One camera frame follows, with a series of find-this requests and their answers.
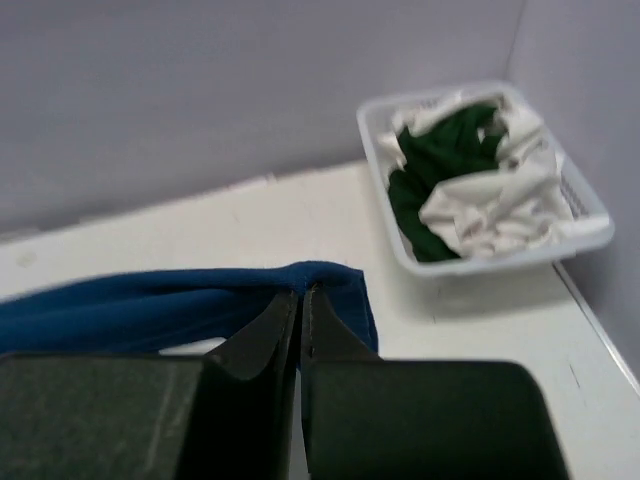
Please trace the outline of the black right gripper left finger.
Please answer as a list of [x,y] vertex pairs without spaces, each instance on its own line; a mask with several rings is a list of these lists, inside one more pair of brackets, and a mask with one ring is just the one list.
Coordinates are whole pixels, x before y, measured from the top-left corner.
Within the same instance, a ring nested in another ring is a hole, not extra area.
[[283,479],[298,298],[203,355],[12,354],[5,479]]

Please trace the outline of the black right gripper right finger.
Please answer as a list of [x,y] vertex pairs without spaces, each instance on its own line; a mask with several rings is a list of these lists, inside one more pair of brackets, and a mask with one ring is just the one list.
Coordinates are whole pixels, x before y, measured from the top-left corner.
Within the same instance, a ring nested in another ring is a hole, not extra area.
[[544,396],[504,361],[385,360],[322,288],[302,313],[302,426],[313,479],[566,479]]

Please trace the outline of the blue t shirt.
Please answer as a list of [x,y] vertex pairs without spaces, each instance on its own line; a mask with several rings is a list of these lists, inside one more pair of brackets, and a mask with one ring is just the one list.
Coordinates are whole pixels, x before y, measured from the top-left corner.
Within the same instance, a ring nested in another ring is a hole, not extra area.
[[160,270],[103,276],[1,305],[1,351],[155,353],[211,338],[230,340],[278,295],[295,316],[306,295],[322,292],[370,356],[378,333],[364,274],[345,265],[303,261],[276,268]]

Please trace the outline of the white t shirt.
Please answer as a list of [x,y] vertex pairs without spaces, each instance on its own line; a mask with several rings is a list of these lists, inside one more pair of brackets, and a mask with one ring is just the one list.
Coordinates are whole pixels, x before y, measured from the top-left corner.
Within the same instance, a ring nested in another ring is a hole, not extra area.
[[576,220],[561,193],[563,158],[543,120],[508,96],[491,99],[499,141],[498,169],[438,183],[419,211],[431,233],[461,257],[504,256],[563,243]]

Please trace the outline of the dark green t shirt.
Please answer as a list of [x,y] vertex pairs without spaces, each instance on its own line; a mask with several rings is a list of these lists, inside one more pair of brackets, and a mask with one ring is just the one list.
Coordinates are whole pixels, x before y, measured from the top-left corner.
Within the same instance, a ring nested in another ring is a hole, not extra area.
[[497,111],[495,105],[476,103],[447,114],[425,133],[412,134],[405,126],[397,135],[406,163],[390,174],[388,196],[418,261],[459,257],[421,223],[419,210],[439,182],[498,168],[497,149],[506,129],[496,124]]

